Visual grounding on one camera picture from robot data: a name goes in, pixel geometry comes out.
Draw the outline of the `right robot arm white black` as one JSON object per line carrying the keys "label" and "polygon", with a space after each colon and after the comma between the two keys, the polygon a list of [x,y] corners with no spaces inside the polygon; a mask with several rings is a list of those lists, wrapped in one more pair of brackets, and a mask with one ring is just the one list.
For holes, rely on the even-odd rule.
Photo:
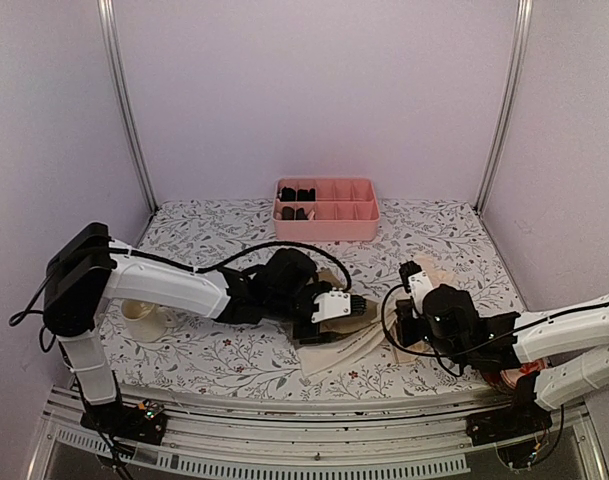
{"label": "right robot arm white black", "polygon": [[469,367],[487,380],[548,356],[575,353],[564,364],[520,377],[509,406],[468,416],[466,433],[474,445],[544,431],[554,411],[609,385],[609,294],[549,312],[483,317],[468,292],[441,285],[420,301],[397,301],[395,315],[395,347],[409,352],[425,341],[432,357]]}

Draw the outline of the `olive beige underwear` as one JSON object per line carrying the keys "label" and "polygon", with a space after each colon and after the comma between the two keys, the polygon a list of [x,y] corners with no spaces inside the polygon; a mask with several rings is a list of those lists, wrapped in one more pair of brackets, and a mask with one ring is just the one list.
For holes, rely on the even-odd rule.
{"label": "olive beige underwear", "polygon": [[367,299],[366,312],[361,316],[322,322],[322,333],[339,338],[330,343],[297,347],[302,375],[305,378],[331,375],[370,354],[385,339],[380,310],[380,302]]}

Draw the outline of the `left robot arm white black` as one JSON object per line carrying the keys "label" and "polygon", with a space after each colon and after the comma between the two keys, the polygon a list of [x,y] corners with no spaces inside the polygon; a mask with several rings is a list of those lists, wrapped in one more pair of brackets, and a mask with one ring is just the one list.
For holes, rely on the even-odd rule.
{"label": "left robot arm white black", "polygon": [[133,300],[196,313],[225,324],[262,319],[293,323],[295,337],[348,313],[350,297],[319,279],[308,255],[283,242],[264,265],[196,268],[134,250],[91,223],[47,264],[43,318],[77,380],[83,427],[108,438],[159,445],[168,418],[147,402],[123,403],[99,339],[95,315],[105,300]]}

